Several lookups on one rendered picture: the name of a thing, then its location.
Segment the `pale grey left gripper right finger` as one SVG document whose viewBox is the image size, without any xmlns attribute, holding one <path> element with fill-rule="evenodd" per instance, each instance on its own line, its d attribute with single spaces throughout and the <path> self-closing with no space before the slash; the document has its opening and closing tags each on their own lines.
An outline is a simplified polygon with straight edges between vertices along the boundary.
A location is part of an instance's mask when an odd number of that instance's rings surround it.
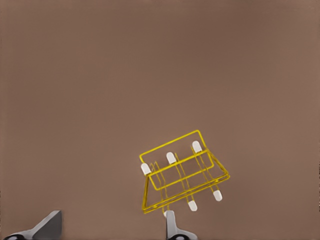
<svg viewBox="0 0 320 240">
<path fill-rule="evenodd" d="M 198 240 L 196 234 L 178 228 L 176 223 L 175 212 L 167 210 L 165 212 L 166 218 L 166 240 Z"/>
</svg>

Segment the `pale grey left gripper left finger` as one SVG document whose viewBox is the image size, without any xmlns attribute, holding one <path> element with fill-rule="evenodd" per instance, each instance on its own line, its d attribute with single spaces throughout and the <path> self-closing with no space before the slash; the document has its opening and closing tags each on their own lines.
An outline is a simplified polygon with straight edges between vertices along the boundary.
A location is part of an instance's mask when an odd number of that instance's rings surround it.
<svg viewBox="0 0 320 240">
<path fill-rule="evenodd" d="M 54 210 L 33 228 L 12 233 L 3 240 L 60 240 L 61 236 L 62 211 Z"/>
</svg>

